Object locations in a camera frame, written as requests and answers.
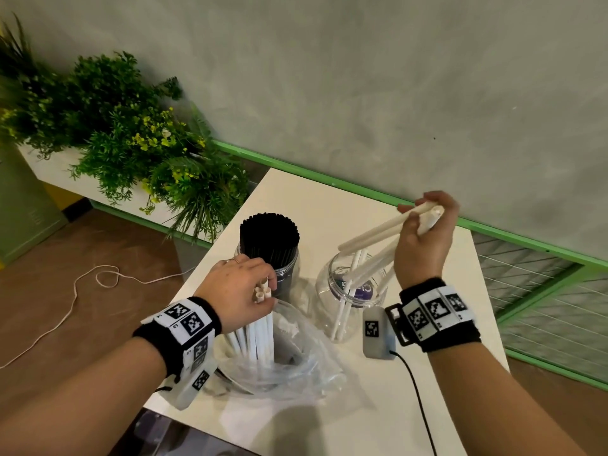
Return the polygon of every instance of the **wristband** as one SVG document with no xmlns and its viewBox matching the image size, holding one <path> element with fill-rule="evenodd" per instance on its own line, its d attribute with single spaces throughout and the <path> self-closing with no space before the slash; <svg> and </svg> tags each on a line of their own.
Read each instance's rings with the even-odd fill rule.
<svg viewBox="0 0 608 456">
<path fill-rule="evenodd" d="M 161 354 L 167 376 L 178 383 L 203 363 L 215 337 L 221 333 L 219 317 L 205 299 L 190 297 L 142 320 L 133 336 L 142 337 Z"/>
<path fill-rule="evenodd" d="M 419 344 L 433 352 L 468 342 L 481 342 L 474 315 L 453 286 L 430 278 L 399 294 L 401 304 L 385 309 L 401 345 Z"/>
</svg>

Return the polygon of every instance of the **gray wall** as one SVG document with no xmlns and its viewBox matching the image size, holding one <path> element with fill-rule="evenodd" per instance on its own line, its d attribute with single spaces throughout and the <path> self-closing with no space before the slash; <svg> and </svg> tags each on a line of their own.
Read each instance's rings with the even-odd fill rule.
<svg viewBox="0 0 608 456">
<path fill-rule="evenodd" d="M 126 50 L 227 142 L 608 259 L 608 0 L 0 0 Z"/>
</svg>

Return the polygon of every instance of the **white tabletop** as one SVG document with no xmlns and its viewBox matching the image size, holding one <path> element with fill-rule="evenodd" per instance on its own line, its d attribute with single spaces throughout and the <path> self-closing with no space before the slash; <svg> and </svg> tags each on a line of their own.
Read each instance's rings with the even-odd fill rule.
<svg viewBox="0 0 608 456">
<path fill-rule="evenodd" d="M 382 202 L 271 169 L 174 300 L 191 296 L 213 264 L 231 257 L 240 223 L 262 212 L 284 214 L 298 226 L 300 278 L 312 285 L 319 270 L 338 252 L 338 244 L 396 214 L 393 206 Z M 507 368 L 475 246 L 466 229 L 457 227 L 454 232 L 444 279 L 456 286 L 473 309 L 483 344 Z M 398 301 L 398 293 L 393 281 L 385 305 Z M 263 456 L 432 454 L 405 366 L 399 360 L 367 359 L 361 346 L 361 333 L 337 346 L 354 376 L 344 392 L 323 400 L 275 402 L 201 393 L 190 407 L 178 411 L 154 394 L 145 406 Z M 414 372 L 437 452 L 464 455 L 427 356 L 417 346 L 398 351 Z"/>
</svg>

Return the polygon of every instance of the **planter box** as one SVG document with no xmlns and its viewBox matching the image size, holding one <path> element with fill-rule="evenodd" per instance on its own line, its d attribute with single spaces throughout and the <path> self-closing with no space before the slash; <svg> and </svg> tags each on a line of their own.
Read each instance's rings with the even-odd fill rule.
<svg viewBox="0 0 608 456">
<path fill-rule="evenodd" d="M 82 175 L 79 179 L 72 179 L 69 168 L 71 165 L 77 164 L 80 159 L 80 153 L 76 149 L 65 149 L 62 152 L 54 153 L 50 156 L 49 160 L 39 159 L 37 156 L 38 152 L 27 145 L 20 146 L 19 151 L 27 164 L 30 165 L 30 168 L 32 168 L 36 177 L 41 181 L 64 188 L 70 192 L 75 192 L 83 197 L 111 206 L 133 216 L 138 216 L 163 227 L 171 227 L 174 223 L 172 219 L 174 213 L 171 213 L 169 207 L 163 202 L 157 203 L 156 209 L 151 214 L 140 211 L 140 208 L 145 207 L 148 202 L 148 194 L 139 185 L 133 186 L 131 200 L 112 205 L 99 190 L 97 179 L 87 175 Z M 192 237 L 192 230 L 188 230 L 187 233 Z M 203 233 L 199 234 L 197 238 L 209 241 Z"/>
</svg>

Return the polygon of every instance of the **green foliage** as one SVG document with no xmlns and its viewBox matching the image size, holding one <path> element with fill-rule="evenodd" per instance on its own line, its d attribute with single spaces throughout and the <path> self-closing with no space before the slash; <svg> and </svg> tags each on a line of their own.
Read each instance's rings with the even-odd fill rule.
<svg viewBox="0 0 608 456">
<path fill-rule="evenodd" d="M 59 75 L 34 61 L 17 24 L 18 37 L 6 25 L 0 37 L 0 138 L 28 143 L 44 158 L 77 147 L 82 157 L 72 175 L 97 178 L 113 204 L 141 182 L 150 195 L 143 211 L 164 201 L 176 214 L 173 230 L 215 240 L 243 204 L 247 176 L 216 148 L 196 108 L 188 125 L 172 107 L 162 109 L 162 98 L 181 98 L 177 78 L 147 85 L 126 52 L 80 57 Z"/>
</svg>

